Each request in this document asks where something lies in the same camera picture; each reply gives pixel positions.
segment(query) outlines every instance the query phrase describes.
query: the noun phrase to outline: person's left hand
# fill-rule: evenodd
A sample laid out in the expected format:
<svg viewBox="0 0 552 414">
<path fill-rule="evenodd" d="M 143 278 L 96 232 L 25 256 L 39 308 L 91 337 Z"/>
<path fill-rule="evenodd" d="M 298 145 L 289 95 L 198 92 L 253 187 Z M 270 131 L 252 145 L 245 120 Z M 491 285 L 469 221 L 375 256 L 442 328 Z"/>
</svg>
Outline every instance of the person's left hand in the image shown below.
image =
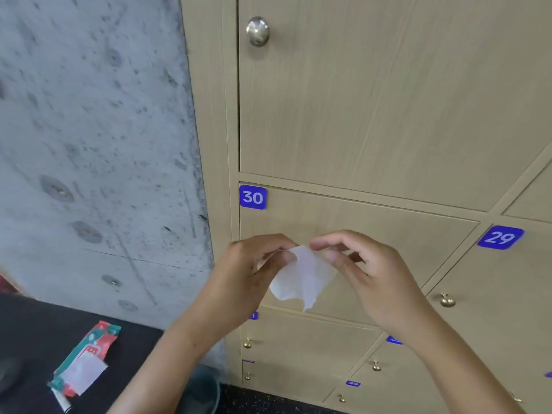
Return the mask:
<svg viewBox="0 0 552 414">
<path fill-rule="evenodd" d="M 194 341 L 204 351 L 251 317 L 276 273 L 295 260 L 286 250 L 296 246 L 283 234 L 259 235 L 228 245 L 184 314 L 201 336 Z"/>
</svg>

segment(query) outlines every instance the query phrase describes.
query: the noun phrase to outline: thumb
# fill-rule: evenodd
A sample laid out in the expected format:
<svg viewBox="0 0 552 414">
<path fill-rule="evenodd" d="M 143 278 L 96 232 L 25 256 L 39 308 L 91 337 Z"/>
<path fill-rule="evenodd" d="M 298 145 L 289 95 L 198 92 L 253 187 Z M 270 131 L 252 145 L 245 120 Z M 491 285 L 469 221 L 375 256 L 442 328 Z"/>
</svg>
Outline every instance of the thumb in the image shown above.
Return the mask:
<svg viewBox="0 0 552 414">
<path fill-rule="evenodd" d="M 279 251 L 274 253 L 255 273 L 255 277 L 258 278 L 259 285 L 263 287 L 271 284 L 273 278 L 278 274 L 280 270 L 286 267 L 289 263 L 297 260 L 297 257 L 291 251 Z"/>
<path fill-rule="evenodd" d="M 353 289 L 357 289 L 361 285 L 361 282 L 367 277 L 366 273 L 363 272 L 359 266 L 357 266 L 348 256 L 339 251 L 328 249 L 322 252 L 324 260 L 329 264 L 335 267 L 339 271 Z"/>
</svg>

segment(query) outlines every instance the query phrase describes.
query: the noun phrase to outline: wooden cabinet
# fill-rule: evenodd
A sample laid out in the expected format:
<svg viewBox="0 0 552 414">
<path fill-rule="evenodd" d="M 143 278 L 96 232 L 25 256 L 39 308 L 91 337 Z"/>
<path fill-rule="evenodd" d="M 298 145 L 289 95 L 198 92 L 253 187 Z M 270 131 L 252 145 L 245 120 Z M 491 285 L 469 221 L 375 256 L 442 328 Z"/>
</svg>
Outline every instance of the wooden cabinet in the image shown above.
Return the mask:
<svg viewBox="0 0 552 414">
<path fill-rule="evenodd" d="M 270 232 L 389 243 L 527 412 L 548 412 L 552 0 L 182 4 L 215 258 Z M 266 187 L 266 208 L 241 206 L 240 184 Z M 492 225 L 526 232 L 477 246 Z M 304 314 L 269 292 L 226 338 L 232 381 L 352 413 L 445 412 L 371 323 L 339 275 Z"/>
<path fill-rule="evenodd" d="M 246 173 L 489 210 L 550 141 L 552 0 L 239 0 Z"/>
<path fill-rule="evenodd" d="M 352 414 L 445 414 L 431 376 L 406 346 L 384 343 L 324 405 Z"/>
<path fill-rule="evenodd" d="M 399 250 L 422 286 L 477 225 L 446 216 L 268 188 L 267 208 L 240 209 L 242 238 L 282 232 L 299 244 L 336 229 L 368 232 Z M 280 301 L 269 291 L 266 305 L 302 311 L 302 301 Z M 319 295 L 310 313 L 370 323 L 356 294 L 341 275 Z"/>
<path fill-rule="evenodd" d="M 261 307 L 241 327 L 244 385 L 321 404 L 381 333 Z"/>
<path fill-rule="evenodd" d="M 430 295 L 455 300 L 433 302 L 529 414 L 550 412 L 551 244 L 551 227 L 531 224 L 508 250 L 473 246 Z"/>
</svg>

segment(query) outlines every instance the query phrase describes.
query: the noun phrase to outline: person's right hand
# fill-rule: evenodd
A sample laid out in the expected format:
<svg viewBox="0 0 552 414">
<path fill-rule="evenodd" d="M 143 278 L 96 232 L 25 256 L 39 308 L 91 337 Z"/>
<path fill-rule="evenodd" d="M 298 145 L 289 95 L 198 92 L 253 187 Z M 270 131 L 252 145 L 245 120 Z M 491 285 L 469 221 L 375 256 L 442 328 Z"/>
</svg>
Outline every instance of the person's right hand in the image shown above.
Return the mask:
<svg viewBox="0 0 552 414">
<path fill-rule="evenodd" d="M 349 281 L 368 315 L 387 333 L 409 342 L 438 317 L 394 248 L 348 229 L 309 242 Z M 343 252 L 352 250 L 346 255 Z M 366 273 L 356 263 L 366 263 Z"/>
</svg>

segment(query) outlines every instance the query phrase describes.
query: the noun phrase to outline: number 30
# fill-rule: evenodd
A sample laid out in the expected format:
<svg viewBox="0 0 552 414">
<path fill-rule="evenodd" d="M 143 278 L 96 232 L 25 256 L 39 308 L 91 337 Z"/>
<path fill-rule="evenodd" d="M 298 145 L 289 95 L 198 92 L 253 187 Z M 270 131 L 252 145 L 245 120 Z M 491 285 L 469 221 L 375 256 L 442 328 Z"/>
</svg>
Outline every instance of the number 30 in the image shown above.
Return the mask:
<svg viewBox="0 0 552 414">
<path fill-rule="evenodd" d="M 502 234 L 500 231 L 494 231 L 491 233 L 491 235 L 494 235 L 494 237 L 488 238 L 485 240 L 485 242 L 490 242 L 492 244 L 496 244 L 496 239 L 500 239 L 499 244 L 506 244 L 509 241 L 512 241 L 515 238 L 514 234 Z"/>
<path fill-rule="evenodd" d="M 260 205 L 263 202 L 263 195 L 259 192 L 253 193 L 253 197 L 251 197 L 251 193 L 249 190 L 244 190 L 244 202 L 245 203 L 255 203 L 256 205 Z"/>
</svg>

